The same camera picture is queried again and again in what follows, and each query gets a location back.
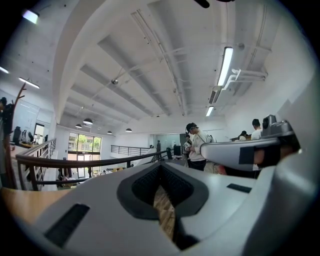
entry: railing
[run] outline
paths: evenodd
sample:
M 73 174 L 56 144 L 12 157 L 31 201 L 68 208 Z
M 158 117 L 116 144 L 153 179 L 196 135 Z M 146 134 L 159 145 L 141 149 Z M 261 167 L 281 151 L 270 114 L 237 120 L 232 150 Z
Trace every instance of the railing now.
M 161 151 L 161 152 L 143 154 L 143 155 L 132 156 L 132 157 L 124 157 L 119 159 L 90 160 L 90 161 L 56 160 L 56 159 L 51 159 L 51 154 L 50 154 L 50 157 L 47 157 L 47 158 L 35 157 L 35 154 L 37 154 L 38 156 L 39 155 L 38 152 L 40 151 L 43 154 L 43 148 L 45 147 L 50 148 L 50 152 L 52 153 L 55 149 L 55 146 L 56 146 L 56 139 L 53 139 L 43 144 L 40 144 L 39 146 L 30 148 L 24 151 L 23 153 L 17 154 L 15 156 L 18 164 L 20 184 L 23 190 L 26 190 L 26 187 L 22 177 L 23 175 L 27 176 L 28 174 L 30 174 L 31 185 L 34 191 L 38 191 L 39 186 L 41 185 L 62 185 L 62 184 L 72 184 L 72 183 L 76 184 L 76 183 L 84 182 L 87 179 L 90 179 L 90 178 L 81 178 L 81 179 L 73 179 L 73 180 L 54 180 L 54 181 L 44 180 L 43 179 L 44 173 L 41 173 L 41 175 L 39 175 L 39 171 L 43 170 L 42 168 L 63 168 L 63 169 L 85 168 L 85 167 L 92 168 L 92 167 L 116 165 L 121 163 L 126 163 L 127 168 L 129 168 L 131 166 L 131 161 L 152 157 L 152 160 L 149 163 L 153 163 L 168 155 L 167 151 Z M 22 173 L 22 165 L 25 165 L 26 167 L 28 167 L 28 170 L 29 170 L 28 174 L 27 172 Z
M 134 147 L 134 146 L 116 146 L 111 145 L 111 152 L 116 154 L 123 154 L 128 156 L 141 156 L 148 153 L 150 148 Z

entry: light fixture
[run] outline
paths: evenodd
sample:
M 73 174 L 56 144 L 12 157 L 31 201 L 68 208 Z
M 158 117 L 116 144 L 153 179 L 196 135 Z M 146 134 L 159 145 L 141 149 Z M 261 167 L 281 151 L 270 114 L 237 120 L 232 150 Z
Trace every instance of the light fixture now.
M 22 77 L 19 77 L 19 80 L 22 81 L 22 82 L 24 82 L 24 83 L 26 83 L 27 85 L 30 85 L 30 86 L 33 86 L 33 87 L 35 87 L 35 88 L 40 89 L 39 85 L 36 85 L 36 84 L 34 84 L 34 83 L 32 83 L 32 82 L 29 82 L 29 81 L 27 81 L 26 79 L 23 79 Z
M 220 76 L 218 80 L 218 86 L 223 86 L 229 71 L 232 54 L 234 49 L 232 47 L 225 47 L 223 53 L 223 60 L 222 60 L 222 68 L 220 71 Z
M 93 122 L 92 122 L 92 120 L 90 118 L 84 119 L 83 123 L 86 124 L 86 125 L 92 125 L 93 124 Z
M 215 107 L 214 107 L 214 106 L 210 106 L 210 107 L 208 108 L 207 113 L 206 113 L 206 117 L 210 116 L 210 115 L 211 115 L 212 110 L 214 110 L 214 109 L 215 109 Z
M 2 72 L 4 72 L 4 73 L 9 74 L 9 71 L 8 71 L 8 70 L 6 70 L 5 68 L 3 68 L 2 66 L 0 66 L 0 70 L 1 70 Z
M 27 19 L 28 21 L 37 24 L 37 20 L 39 17 L 39 14 L 31 11 L 31 10 L 25 10 L 24 13 L 22 14 L 22 16 Z

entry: white ceiling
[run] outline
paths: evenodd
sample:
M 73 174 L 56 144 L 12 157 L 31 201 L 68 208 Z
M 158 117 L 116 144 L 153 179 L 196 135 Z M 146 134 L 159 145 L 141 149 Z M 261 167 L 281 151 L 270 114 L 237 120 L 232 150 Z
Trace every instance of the white ceiling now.
M 62 115 L 79 123 L 90 117 L 108 129 L 157 115 L 205 115 L 224 47 L 234 48 L 230 68 L 265 72 L 280 20 L 260 0 L 211 0 L 208 9 L 193 0 L 45 2 L 33 36 L 14 37 L 26 40 L 26 51 L 12 43 L 7 56 L 17 70 L 34 61 L 24 76 L 52 93 L 58 122 Z M 249 86 L 230 86 L 213 115 L 223 115 Z

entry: black cap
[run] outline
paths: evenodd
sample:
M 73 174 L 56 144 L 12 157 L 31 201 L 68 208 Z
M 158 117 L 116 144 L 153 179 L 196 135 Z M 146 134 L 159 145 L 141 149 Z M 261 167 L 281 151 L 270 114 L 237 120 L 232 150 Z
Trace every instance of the black cap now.
M 197 125 L 194 122 L 188 123 L 185 129 L 187 132 L 189 132 L 192 127 L 197 127 Z
M 2 97 L 2 99 L 0 99 L 0 102 L 2 103 L 2 105 L 7 105 L 7 98 L 6 97 Z

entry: black pendant lamp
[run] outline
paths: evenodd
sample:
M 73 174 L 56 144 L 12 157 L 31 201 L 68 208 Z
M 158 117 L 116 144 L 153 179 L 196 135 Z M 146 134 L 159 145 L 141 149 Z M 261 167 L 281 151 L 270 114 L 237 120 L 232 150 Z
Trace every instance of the black pendant lamp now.
M 87 124 L 87 125 L 92 125 L 92 124 L 93 124 L 93 122 L 92 122 L 92 120 L 91 120 L 90 118 L 84 119 L 84 120 L 83 120 L 83 123 L 85 123 L 85 124 Z

